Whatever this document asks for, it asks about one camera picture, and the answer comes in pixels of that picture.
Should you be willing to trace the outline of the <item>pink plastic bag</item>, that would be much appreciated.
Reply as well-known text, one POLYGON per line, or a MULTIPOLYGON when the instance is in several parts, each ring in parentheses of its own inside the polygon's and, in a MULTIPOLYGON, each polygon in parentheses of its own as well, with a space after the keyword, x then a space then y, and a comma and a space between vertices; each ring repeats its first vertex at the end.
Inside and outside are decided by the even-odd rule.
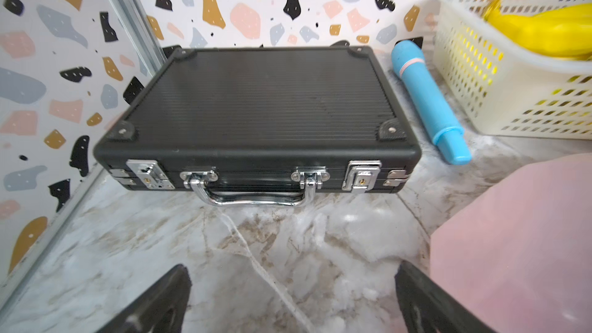
POLYGON ((591 156, 520 168, 440 226, 430 276, 498 332, 591 330, 591 156))

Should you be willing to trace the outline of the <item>yellow banana bunch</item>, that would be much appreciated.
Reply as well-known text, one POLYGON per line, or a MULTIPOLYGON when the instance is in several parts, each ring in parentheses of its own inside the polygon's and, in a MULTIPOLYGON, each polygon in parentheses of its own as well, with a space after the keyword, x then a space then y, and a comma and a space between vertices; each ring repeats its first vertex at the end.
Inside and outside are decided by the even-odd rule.
POLYGON ((590 3, 523 16, 503 14, 501 0, 492 0, 482 18, 530 52, 563 59, 591 57, 590 3))

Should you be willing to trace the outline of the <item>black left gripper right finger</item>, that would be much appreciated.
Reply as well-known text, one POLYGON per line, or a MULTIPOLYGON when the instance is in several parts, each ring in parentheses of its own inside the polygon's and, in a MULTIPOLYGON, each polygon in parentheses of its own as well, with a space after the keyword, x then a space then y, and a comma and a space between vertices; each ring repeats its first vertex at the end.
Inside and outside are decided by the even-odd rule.
POLYGON ((395 282, 409 332, 493 331, 412 263, 401 262, 395 282))

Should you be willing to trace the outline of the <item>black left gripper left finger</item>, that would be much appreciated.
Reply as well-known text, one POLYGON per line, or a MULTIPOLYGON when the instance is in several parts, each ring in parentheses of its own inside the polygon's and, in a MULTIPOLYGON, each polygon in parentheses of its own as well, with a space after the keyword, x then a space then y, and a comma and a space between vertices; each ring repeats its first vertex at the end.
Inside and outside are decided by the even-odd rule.
POLYGON ((99 331, 181 332, 191 286, 187 267, 175 265, 99 331))

